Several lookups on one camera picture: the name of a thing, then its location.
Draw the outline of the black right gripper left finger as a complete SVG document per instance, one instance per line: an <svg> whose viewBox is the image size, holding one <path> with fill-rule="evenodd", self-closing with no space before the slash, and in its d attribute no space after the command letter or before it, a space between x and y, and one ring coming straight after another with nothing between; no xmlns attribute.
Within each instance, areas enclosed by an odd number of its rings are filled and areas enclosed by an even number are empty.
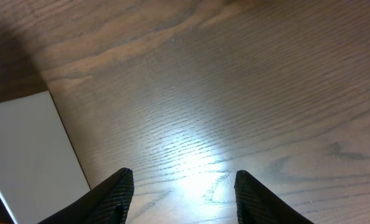
<svg viewBox="0 0 370 224"><path fill-rule="evenodd" d="M122 168L40 224L125 224L133 195L132 170Z"/></svg>

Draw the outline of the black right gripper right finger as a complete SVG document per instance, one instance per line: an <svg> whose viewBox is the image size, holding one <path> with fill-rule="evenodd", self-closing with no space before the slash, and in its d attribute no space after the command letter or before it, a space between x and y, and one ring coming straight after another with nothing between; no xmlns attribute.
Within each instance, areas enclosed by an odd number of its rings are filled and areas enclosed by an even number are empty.
<svg viewBox="0 0 370 224"><path fill-rule="evenodd" d="M245 170L234 183L239 224L313 224Z"/></svg>

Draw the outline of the white cardboard box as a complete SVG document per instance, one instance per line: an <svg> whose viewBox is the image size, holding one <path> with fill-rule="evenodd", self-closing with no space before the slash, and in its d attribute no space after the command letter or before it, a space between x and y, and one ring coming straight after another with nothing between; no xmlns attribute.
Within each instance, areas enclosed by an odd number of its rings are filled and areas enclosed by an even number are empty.
<svg viewBox="0 0 370 224"><path fill-rule="evenodd" d="M90 191L49 91L0 103L0 198L38 223Z"/></svg>

